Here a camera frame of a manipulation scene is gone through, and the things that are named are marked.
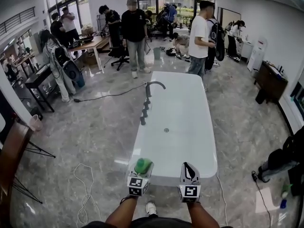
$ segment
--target brown cabinet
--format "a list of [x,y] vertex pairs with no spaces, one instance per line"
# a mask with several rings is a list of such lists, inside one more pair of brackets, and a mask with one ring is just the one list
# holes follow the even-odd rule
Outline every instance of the brown cabinet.
[[260,70],[256,76],[255,83],[266,92],[266,100],[272,100],[278,102],[281,98],[288,81],[278,76],[272,67],[265,61],[262,62]]

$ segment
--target person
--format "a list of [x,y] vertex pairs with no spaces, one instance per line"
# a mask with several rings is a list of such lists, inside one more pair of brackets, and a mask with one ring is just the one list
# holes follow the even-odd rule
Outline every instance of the person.
[[10,54],[9,58],[12,62],[15,62],[15,56],[13,54]]
[[150,41],[152,42],[152,32],[154,31],[153,22],[152,22],[153,13],[151,10],[147,10],[145,11],[145,15],[146,15],[146,24],[147,24],[147,34],[148,37],[150,38]]
[[4,58],[0,61],[3,70],[11,83],[17,80],[17,76],[13,70],[12,62],[8,58]]
[[[49,64],[50,66],[50,69],[56,80],[56,83],[59,86],[62,101],[69,102],[70,97],[68,95],[65,85],[72,94],[75,94],[76,90],[73,86],[72,80],[65,74],[63,68],[61,67],[61,65],[59,64],[58,60],[55,57],[54,49],[60,47],[60,44],[58,43],[57,39],[47,29],[41,32],[40,38],[43,48],[43,61],[45,64]],[[70,57],[66,48],[64,48],[64,51],[66,56]]]
[[18,56],[21,57],[24,54],[25,48],[23,43],[20,43],[17,41],[17,46],[18,46]]
[[236,38],[239,36],[239,30],[243,26],[245,26],[245,22],[242,20],[238,20],[232,25],[228,34],[229,45],[227,50],[227,56],[233,58],[237,62],[239,62],[240,59],[238,58],[237,53]]
[[[218,21],[215,19],[215,17],[213,15],[212,15],[211,19],[207,20],[209,38],[210,38],[210,35],[211,35],[212,27],[216,23],[218,23]],[[216,49],[209,47],[208,48],[208,56],[207,56],[206,61],[205,61],[205,69],[206,70],[211,70],[211,68],[213,66],[213,63],[214,63],[215,54],[216,54]]]
[[168,13],[165,15],[165,20],[167,21],[167,25],[163,27],[163,36],[167,37],[167,27],[169,27],[169,37],[173,39],[173,22],[177,16],[177,10],[175,6],[165,3],[166,10]]
[[59,41],[59,43],[68,48],[69,42],[66,35],[66,30],[63,28],[63,24],[59,21],[59,14],[52,14],[53,23],[51,24],[51,33]]
[[119,14],[115,10],[109,9],[108,6],[106,5],[100,6],[99,13],[105,14],[105,26],[103,27],[102,30],[104,30],[105,27],[108,26],[113,47],[119,47],[121,45],[121,40],[120,40],[121,20]]
[[146,205],[147,217],[132,221],[138,197],[124,198],[116,210],[105,222],[93,221],[83,228],[219,228],[217,221],[199,202],[187,203],[191,223],[178,218],[158,217],[156,206],[152,202]]
[[128,10],[122,15],[123,46],[128,46],[132,77],[137,78],[136,52],[139,71],[150,73],[144,63],[144,47],[148,38],[144,11],[137,8],[136,0],[127,1]]
[[189,40],[190,36],[179,35],[177,32],[173,33],[173,45],[176,47],[176,52],[180,53],[185,58],[189,59]]
[[201,76],[205,73],[205,61],[208,56],[208,47],[214,48],[215,44],[209,42],[209,30],[206,20],[210,19],[214,11],[214,3],[210,1],[201,1],[199,4],[200,12],[194,18],[191,26],[189,55],[191,64],[188,74]]
[[63,28],[66,30],[68,42],[70,45],[73,45],[74,39],[79,40],[79,35],[74,23],[75,15],[74,13],[70,13],[67,7],[63,8],[62,12],[63,15],[60,20],[62,21]]

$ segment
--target black t-shirt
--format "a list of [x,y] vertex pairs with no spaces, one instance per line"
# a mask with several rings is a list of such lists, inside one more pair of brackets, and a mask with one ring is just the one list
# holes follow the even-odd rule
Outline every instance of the black t-shirt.
[[[83,228],[116,228],[101,221],[93,221]],[[177,218],[139,218],[133,220],[129,228],[192,228],[192,224]]]
[[[105,15],[106,22],[113,23],[117,20],[120,20],[120,16],[115,10],[111,10],[109,13],[107,13]],[[109,28],[112,28],[112,27],[115,27],[115,28],[120,27],[120,23],[115,23],[115,24],[109,25]]]
[[55,36],[58,40],[63,39],[66,36],[66,33],[61,31],[60,28],[63,27],[60,21],[54,21],[51,24],[51,33]]
[[137,9],[136,11],[127,10],[122,15],[122,32],[123,38],[129,41],[141,41],[145,37],[143,26],[146,24],[144,11]]

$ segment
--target white sneaker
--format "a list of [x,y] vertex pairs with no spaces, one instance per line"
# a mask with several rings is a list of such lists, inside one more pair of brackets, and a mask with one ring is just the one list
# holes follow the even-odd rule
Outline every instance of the white sneaker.
[[68,99],[61,99],[63,102],[69,102],[70,101],[70,97]]
[[148,216],[157,215],[155,204],[152,202],[148,202],[146,205],[146,212],[147,212]]
[[137,78],[137,72],[136,71],[132,71],[132,77]]
[[151,73],[151,70],[148,69],[147,67],[145,67],[145,68],[143,68],[143,69],[139,69],[139,71],[144,72],[144,73],[146,73],[146,74]]

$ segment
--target glossy floor tile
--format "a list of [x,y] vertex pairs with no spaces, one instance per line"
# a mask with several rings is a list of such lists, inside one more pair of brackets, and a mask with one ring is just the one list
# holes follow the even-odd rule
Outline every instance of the glossy floor tile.
[[[152,49],[170,46],[170,42],[162,40],[149,44]],[[100,58],[103,65],[109,59],[107,55],[100,55]],[[145,60],[147,67],[155,71],[185,72],[189,67],[188,62],[169,57],[164,52],[158,61],[154,60],[152,51]],[[142,73],[138,79],[132,79],[128,64],[118,72],[117,66],[110,65],[113,61],[115,58],[106,64],[105,74],[97,67],[85,67],[85,87],[75,98],[91,99],[122,93],[151,79],[151,74]],[[220,67],[213,68],[204,77],[216,141],[218,174],[228,204],[228,224],[235,228],[268,227],[267,213],[255,213],[257,187],[251,171],[257,170],[270,152],[282,147],[288,136],[278,107],[272,103],[256,103],[258,88],[253,82],[246,65],[230,58],[225,58]],[[104,221],[127,192],[125,175],[144,98],[145,89],[139,87],[121,96],[94,101],[63,103],[58,98],[52,102],[55,112],[44,113],[43,129],[31,140],[56,158],[25,152],[17,171],[17,177],[43,204],[14,190],[13,227],[76,227],[77,213],[85,195],[83,184],[74,177],[74,169],[79,163],[93,168],[92,195]],[[79,167],[76,175],[88,187],[92,184],[89,168]],[[280,173],[269,183],[259,183],[261,189],[271,189],[275,206],[280,205],[281,188],[286,181],[287,173]],[[224,226],[225,205],[216,176],[201,180],[201,185],[202,205]],[[139,199],[134,219],[145,216],[145,204],[149,200],[155,202],[160,216],[190,220],[186,205],[179,201],[177,189],[160,186],[150,186],[148,193]],[[271,211],[272,227],[291,227],[297,202],[297,198],[289,196],[286,209]],[[86,211],[90,221],[99,220],[91,200]],[[279,215],[284,213],[286,218],[279,222]]]

